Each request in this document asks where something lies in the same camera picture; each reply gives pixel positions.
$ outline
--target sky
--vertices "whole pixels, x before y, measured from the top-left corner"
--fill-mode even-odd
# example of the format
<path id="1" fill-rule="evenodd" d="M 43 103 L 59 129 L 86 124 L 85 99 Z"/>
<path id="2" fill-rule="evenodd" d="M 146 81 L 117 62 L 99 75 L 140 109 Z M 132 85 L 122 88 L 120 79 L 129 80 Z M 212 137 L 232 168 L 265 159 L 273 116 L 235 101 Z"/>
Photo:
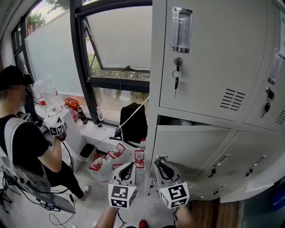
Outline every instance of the sky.
<path id="1" fill-rule="evenodd" d="M 32 13 L 36 13 L 37 11 L 42 14 L 42 16 L 46 17 L 47 22 L 50 21 L 51 19 L 55 18 L 56 16 L 62 14 L 64 10 L 57 9 L 52 11 L 51 13 L 48 14 L 48 11 L 52 8 L 53 6 L 49 3 L 46 2 L 46 0 L 42 0 L 33 10 Z"/>

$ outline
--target large plastic water bottle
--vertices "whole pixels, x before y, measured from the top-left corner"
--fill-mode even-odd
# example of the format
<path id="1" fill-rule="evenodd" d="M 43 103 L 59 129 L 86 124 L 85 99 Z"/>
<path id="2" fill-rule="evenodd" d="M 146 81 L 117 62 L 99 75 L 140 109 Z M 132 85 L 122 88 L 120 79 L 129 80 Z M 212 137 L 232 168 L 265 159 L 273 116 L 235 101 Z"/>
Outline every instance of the large plastic water bottle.
<path id="1" fill-rule="evenodd" d="M 50 75 L 43 76 L 37 80 L 33 87 L 42 108 L 49 117 L 62 111 L 61 100 L 58 97 L 57 90 Z"/>

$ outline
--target black t-shirt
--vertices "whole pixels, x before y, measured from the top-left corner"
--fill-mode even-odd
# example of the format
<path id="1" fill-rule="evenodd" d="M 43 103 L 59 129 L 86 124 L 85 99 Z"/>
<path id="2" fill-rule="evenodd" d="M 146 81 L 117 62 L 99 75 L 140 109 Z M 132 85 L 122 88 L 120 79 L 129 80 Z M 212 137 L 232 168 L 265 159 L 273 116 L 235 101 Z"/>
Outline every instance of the black t-shirt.
<path id="1" fill-rule="evenodd" d="M 17 117 L 8 115 L 0 118 L 0 146 L 7 154 L 4 139 L 4 129 L 9 119 Z M 13 163 L 22 166 L 26 170 L 43 176 L 43 169 L 38 157 L 41 157 L 48 149 L 49 144 L 41 130 L 33 122 L 22 123 L 16 130 L 13 138 Z"/>

